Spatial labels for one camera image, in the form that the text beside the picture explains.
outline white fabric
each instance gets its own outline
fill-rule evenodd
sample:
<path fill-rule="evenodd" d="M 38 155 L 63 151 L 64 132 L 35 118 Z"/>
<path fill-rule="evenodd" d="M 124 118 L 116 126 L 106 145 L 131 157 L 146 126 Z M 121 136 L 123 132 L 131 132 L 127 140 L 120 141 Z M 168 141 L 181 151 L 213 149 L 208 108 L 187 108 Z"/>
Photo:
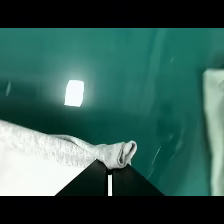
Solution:
<path fill-rule="evenodd" d="M 224 70 L 204 72 L 204 110 L 211 149 L 211 194 L 224 195 Z"/>
<path fill-rule="evenodd" d="M 95 159 L 123 168 L 136 150 L 134 141 L 91 145 L 0 120 L 0 195 L 55 195 Z"/>

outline green surface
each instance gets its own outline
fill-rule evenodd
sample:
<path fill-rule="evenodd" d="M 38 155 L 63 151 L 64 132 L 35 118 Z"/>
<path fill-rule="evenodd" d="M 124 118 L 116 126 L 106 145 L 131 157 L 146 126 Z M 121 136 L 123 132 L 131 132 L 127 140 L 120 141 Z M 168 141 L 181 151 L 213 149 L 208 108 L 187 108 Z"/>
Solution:
<path fill-rule="evenodd" d="M 132 165 L 164 194 L 209 195 L 201 75 L 224 64 L 223 40 L 222 29 L 0 29 L 0 119 L 135 140 Z M 80 108 L 64 106 L 70 79 L 85 83 Z"/>

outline glossy green surface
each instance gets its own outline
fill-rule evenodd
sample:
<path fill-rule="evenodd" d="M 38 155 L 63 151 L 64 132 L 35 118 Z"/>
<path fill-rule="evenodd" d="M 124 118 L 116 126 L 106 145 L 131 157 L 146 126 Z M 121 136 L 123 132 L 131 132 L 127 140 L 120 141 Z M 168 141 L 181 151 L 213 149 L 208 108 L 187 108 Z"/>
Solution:
<path fill-rule="evenodd" d="M 93 144 L 135 140 L 132 165 L 166 195 L 209 195 L 201 75 L 220 29 L 0 29 L 0 119 Z M 81 107 L 64 106 L 70 79 Z"/>

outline towel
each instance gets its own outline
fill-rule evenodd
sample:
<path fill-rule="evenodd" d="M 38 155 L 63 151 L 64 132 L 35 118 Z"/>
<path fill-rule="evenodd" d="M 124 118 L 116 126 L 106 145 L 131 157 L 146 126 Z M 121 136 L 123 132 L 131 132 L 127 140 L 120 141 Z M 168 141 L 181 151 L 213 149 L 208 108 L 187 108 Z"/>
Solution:
<path fill-rule="evenodd" d="M 206 70 L 203 91 L 211 150 L 211 194 L 224 196 L 224 70 Z"/>
<path fill-rule="evenodd" d="M 0 152 L 8 150 L 83 168 L 98 159 L 108 169 L 119 169 L 131 162 L 137 144 L 91 145 L 76 137 L 47 135 L 0 120 Z"/>

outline white cloth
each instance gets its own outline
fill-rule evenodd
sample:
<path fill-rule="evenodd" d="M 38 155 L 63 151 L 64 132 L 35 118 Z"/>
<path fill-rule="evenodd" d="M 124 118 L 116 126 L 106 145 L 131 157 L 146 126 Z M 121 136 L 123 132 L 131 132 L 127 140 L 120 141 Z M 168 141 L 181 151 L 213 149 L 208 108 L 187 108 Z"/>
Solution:
<path fill-rule="evenodd" d="M 206 70 L 203 85 L 211 149 L 211 194 L 224 196 L 224 70 Z"/>
<path fill-rule="evenodd" d="M 0 120 L 0 195 L 55 195 L 95 159 L 124 168 L 136 150 L 134 141 L 91 145 Z"/>

